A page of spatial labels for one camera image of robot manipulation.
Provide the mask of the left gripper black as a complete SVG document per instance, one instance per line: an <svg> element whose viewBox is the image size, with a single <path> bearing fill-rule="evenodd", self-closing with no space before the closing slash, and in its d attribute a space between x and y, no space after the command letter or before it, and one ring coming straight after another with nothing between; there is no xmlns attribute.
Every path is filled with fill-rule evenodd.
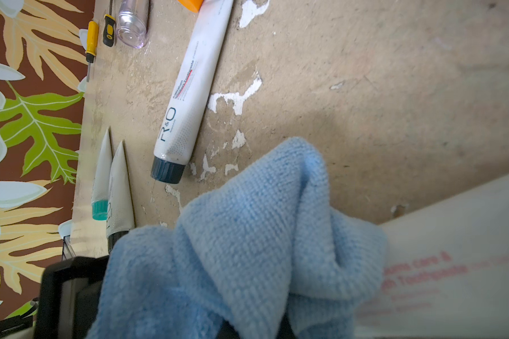
<svg viewBox="0 0 509 339"><path fill-rule="evenodd" d="M85 338L96 320L109 257L74 257L42 275L35 338Z"/></svg>

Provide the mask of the pink cap toothpaste tube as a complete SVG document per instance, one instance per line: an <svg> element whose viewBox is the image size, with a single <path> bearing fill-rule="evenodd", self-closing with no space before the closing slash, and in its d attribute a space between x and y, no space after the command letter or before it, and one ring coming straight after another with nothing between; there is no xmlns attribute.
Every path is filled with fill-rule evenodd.
<svg viewBox="0 0 509 339"><path fill-rule="evenodd" d="M509 175L383 224L380 293L358 337L509 338Z"/></svg>

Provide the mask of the dark cap toothpaste tube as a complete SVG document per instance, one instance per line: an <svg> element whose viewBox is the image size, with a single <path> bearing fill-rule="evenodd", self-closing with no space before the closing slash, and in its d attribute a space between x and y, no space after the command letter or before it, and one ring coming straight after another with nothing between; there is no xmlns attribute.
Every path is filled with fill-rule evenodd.
<svg viewBox="0 0 509 339"><path fill-rule="evenodd" d="M154 147L157 181L179 183L192 157L232 8L232 0L202 3Z"/></svg>

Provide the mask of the blue microfiber cloth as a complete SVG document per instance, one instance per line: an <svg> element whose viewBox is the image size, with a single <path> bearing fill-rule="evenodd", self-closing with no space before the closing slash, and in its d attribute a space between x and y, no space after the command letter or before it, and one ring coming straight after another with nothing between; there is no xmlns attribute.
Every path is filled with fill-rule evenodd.
<svg viewBox="0 0 509 339"><path fill-rule="evenodd" d="M333 209L322 155L291 138L111 251L89 338L352 338L383 281L383 230Z"/></svg>

